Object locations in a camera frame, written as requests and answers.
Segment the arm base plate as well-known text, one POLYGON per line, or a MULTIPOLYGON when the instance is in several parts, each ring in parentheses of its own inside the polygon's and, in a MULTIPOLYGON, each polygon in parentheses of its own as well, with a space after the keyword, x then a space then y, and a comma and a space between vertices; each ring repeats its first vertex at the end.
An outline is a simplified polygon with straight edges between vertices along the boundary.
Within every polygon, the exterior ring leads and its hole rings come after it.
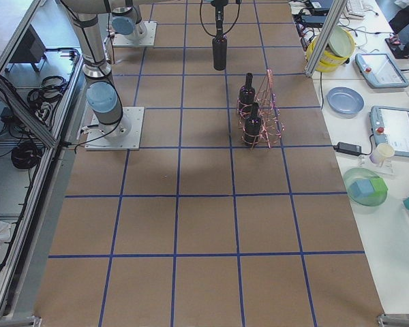
POLYGON ((115 48, 153 47, 157 30, 156 21, 142 21, 130 35, 116 33, 113 46, 115 48))
POLYGON ((88 142, 84 144, 87 150, 92 151, 120 151, 140 148, 142 125, 144 121, 144 107, 124 107, 123 118, 118 127, 100 125, 96 115, 93 114, 91 128, 88 133, 88 142))

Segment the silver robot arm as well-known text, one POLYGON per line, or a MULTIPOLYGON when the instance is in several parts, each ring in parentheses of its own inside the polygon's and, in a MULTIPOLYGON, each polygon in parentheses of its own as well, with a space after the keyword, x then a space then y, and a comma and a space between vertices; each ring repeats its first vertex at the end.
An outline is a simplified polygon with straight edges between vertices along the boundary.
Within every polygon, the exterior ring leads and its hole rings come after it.
POLYGON ((111 66, 104 53, 98 16, 112 14, 115 31, 135 40, 147 30, 142 23, 140 5, 155 1, 62 1, 78 38, 84 59, 83 73, 87 81, 87 103, 95 114, 100 133, 117 140, 130 133, 131 121, 125 117, 121 99, 115 88, 111 66))
MULTIPOLYGON (((216 34, 211 34, 205 28, 202 21, 202 4, 200 2, 199 16, 200 23, 204 32, 213 38, 213 43, 226 42, 226 34, 234 27, 238 18, 235 18, 231 28, 224 32, 224 7, 228 1, 207 1, 215 8, 215 26, 216 34)), ((143 47, 153 46, 157 23, 155 21, 144 21, 140 12, 139 5, 132 2, 131 5, 120 7, 113 10, 112 19, 108 24, 109 38, 114 40, 113 45, 119 47, 143 47)))

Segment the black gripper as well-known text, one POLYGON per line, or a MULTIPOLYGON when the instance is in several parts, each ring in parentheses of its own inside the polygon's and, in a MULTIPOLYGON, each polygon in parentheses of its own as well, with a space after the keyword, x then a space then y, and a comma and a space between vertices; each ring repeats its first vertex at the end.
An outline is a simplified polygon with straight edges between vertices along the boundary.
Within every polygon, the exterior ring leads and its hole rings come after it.
POLYGON ((215 36, 224 35, 224 7, 228 0, 212 0, 211 5, 215 7, 215 36))

